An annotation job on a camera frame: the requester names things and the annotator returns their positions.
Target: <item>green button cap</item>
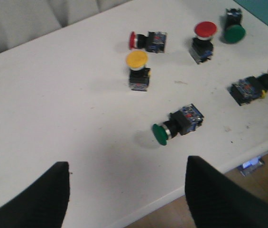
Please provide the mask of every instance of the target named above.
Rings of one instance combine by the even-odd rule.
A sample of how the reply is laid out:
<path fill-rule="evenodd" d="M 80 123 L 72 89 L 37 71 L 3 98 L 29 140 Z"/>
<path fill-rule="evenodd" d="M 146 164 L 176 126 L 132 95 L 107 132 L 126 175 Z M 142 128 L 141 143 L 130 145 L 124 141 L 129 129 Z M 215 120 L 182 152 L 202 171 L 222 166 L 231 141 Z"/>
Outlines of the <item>green button cap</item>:
<path fill-rule="evenodd" d="M 158 143 L 165 146 L 166 141 L 168 139 L 168 136 L 167 136 L 164 128 L 162 126 L 158 126 L 157 124 L 154 124 L 152 127 L 152 131 L 153 131 L 153 134 L 156 137 Z"/>
<path fill-rule="evenodd" d="M 244 35 L 246 34 L 246 30 L 240 25 L 232 25 L 228 27 L 224 32 L 224 39 L 233 44 L 242 40 Z"/>

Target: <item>green push button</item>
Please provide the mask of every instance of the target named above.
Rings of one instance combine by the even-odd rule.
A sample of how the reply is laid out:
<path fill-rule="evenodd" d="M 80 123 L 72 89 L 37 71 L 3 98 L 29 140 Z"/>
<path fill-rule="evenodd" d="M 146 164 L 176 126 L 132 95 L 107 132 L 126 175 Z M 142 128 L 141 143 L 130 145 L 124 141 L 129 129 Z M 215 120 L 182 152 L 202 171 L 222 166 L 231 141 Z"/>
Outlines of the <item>green push button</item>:
<path fill-rule="evenodd" d="M 167 136 L 164 128 L 162 126 L 158 126 L 157 124 L 154 124 L 152 127 L 152 131 L 153 131 L 153 134 L 156 137 L 158 143 L 165 146 L 166 141 L 168 139 L 168 136 Z"/>
<path fill-rule="evenodd" d="M 228 27 L 224 32 L 224 39 L 233 44 L 242 40 L 246 35 L 246 30 L 240 25 L 232 25 Z"/>

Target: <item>wooden floor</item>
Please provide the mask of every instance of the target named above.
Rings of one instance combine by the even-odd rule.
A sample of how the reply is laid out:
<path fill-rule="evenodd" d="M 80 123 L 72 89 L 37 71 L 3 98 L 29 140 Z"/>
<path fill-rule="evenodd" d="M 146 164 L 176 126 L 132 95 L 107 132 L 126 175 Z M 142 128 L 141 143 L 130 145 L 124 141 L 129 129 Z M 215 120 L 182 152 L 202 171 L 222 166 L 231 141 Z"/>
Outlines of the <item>wooden floor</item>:
<path fill-rule="evenodd" d="M 268 155 L 263 157 L 265 165 L 251 175 L 243 177 L 237 169 L 225 175 L 245 190 L 268 202 Z M 185 197 L 146 215 L 126 228 L 195 228 Z"/>

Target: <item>white table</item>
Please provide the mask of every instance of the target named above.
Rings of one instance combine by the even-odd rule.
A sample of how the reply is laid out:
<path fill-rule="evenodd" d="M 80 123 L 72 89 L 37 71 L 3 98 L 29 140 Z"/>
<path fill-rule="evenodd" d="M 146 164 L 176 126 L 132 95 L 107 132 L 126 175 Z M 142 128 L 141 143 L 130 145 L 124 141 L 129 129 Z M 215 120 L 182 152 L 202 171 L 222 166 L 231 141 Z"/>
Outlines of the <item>white table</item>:
<path fill-rule="evenodd" d="M 219 0 L 133 0 L 0 54 L 0 206 L 56 161 L 69 161 L 63 227 L 121 228 L 184 193 L 188 155 L 225 172 L 268 150 L 268 95 L 238 106 L 226 87 L 268 69 L 268 27 L 243 9 L 247 35 L 219 41 Z M 194 26 L 213 21 L 214 57 L 197 65 Z M 168 33 L 149 53 L 147 92 L 130 91 L 131 31 Z M 150 130 L 190 103 L 196 132 L 160 146 Z"/>

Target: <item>table surface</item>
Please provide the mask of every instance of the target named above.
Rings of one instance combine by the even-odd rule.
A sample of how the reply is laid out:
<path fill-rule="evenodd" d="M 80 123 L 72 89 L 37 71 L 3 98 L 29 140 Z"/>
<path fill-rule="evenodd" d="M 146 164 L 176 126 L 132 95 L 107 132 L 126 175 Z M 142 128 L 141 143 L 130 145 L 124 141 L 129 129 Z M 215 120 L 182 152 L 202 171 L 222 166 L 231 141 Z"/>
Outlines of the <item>table surface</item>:
<path fill-rule="evenodd" d="M 186 160 L 225 172 L 268 150 L 268 95 L 239 106 L 227 87 L 268 69 L 268 27 L 243 9 L 247 35 L 220 41 L 233 1 L 133 0 L 0 54 L 0 206 L 56 161 L 68 161 L 71 196 L 63 227 L 121 228 L 184 193 Z M 213 21 L 211 61 L 188 49 L 194 26 Z M 131 31 L 168 33 L 149 53 L 147 92 L 131 91 Z M 193 103 L 195 132 L 160 146 L 151 132 Z"/>

